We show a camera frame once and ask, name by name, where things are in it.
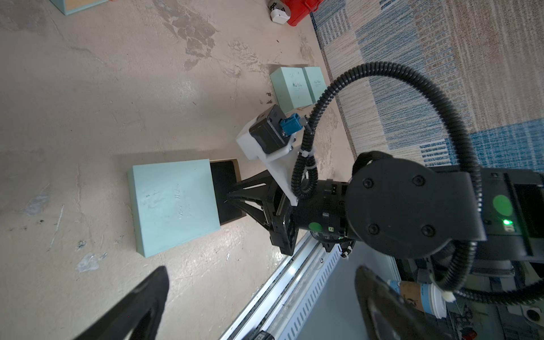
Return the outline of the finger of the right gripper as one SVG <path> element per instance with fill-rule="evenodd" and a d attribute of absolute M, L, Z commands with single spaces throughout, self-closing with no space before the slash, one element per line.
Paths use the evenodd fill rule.
<path fill-rule="evenodd" d="M 230 190 L 230 198 L 266 198 L 274 180 L 268 170 L 237 182 Z"/>
<path fill-rule="evenodd" d="M 268 232 L 273 231 L 273 199 L 262 194 L 229 193 L 227 202 L 239 208 Z"/>

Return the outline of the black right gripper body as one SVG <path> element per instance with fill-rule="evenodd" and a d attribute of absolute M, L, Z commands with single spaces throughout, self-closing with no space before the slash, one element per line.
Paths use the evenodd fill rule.
<path fill-rule="evenodd" d="M 353 251 L 346 217 L 347 182 L 331 179 L 318 181 L 312 196 L 302 198 L 296 206 L 279 205 L 270 226 L 271 243 L 283 255 L 294 253 L 298 232 L 305 230 L 326 252 L 340 247 L 342 256 Z"/>

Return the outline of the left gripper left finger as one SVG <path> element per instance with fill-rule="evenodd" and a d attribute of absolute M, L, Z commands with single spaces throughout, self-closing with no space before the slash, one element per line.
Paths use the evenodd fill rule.
<path fill-rule="evenodd" d="M 160 266 L 76 338 L 155 339 L 168 292 L 167 268 Z"/>

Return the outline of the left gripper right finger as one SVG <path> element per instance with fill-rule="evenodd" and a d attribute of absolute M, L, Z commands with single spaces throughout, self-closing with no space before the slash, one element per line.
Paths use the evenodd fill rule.
<path fill-rule="evenodd" d="M 359 266 L 355 290 L 369 339 L 449 339 L 367 266 Z"/>

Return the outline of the mint drawer jewelry box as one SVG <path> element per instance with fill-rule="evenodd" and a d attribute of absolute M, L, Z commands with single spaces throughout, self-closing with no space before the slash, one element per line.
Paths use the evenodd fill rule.
<path fill-rule="evenodd" d="M 327 88 L 322 69 L 320 67 L 304 67 L 303 74 L 310 92 L 313 104 L 316 104 Z"/>

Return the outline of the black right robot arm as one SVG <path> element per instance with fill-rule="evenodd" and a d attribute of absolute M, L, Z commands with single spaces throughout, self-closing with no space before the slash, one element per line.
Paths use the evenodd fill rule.
<path fill-rule="evenodd" d="M 347 182 L 318 177 L 317 126 L 336 95 L 369 77 L 388 77 L 417 90 L 434 108 L 458 163 L 425 167 L 372 151 L 360 154 Z M 306 118 L 272 106 L 237 138 L 266 170 L 232 185 L 225 200 L 265 228 L 271 243 L 292 255 L 300 230 L 326 250 L 355 243 L 396 259 L 423 259 L 432 281 L 450 298 L 493 305 L 530 305 L 543 282 L 517 290 L 466 288 L 475 262 L 543 261 L 543 174 L 481 167 L 468 130 L 451 100 L 406 65 L 367 62 L 337 77 Z"/>

